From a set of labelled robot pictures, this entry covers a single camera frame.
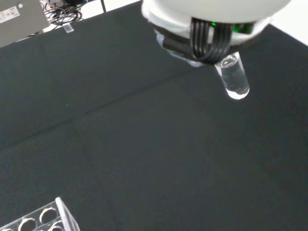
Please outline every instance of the transparent test tube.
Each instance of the transparent test tube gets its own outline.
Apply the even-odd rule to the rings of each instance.
[[[227,94],[235,100],[245,98],[249,93],[249,84],[238,52],[225,57],[215,64],[215,68]]]

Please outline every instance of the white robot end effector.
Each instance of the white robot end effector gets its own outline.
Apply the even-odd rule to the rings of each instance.
[[[160,45],[181,59],[215,64],[252,44],[291,0],[143,0]]]

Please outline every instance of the black cable coil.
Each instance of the black cable coil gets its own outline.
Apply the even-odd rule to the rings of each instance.
[[[191,23],[190,47],[192,57],[200,62],[215,64],[230,50],[234,24],[216,23],[213,42],[208,43],[211,22],[193,18]]]

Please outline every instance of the black cable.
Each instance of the black cable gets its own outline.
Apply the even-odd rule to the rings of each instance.
[[[107,12],[104,0],[101,0],[104,13]]]
[[[208,43],[211,23],[200,19],[192,19],[190,47],[192,57],[200,62],[214,64],[223,59],[230,50],[231,35],[234,25],[216,23],[213,41]]]
[[[51,24],[56,25],[56,28],[63,26],[65,23],[73,23],[82,20],[81,5],[66,5],[45,11],[47,19],[51,19]]]

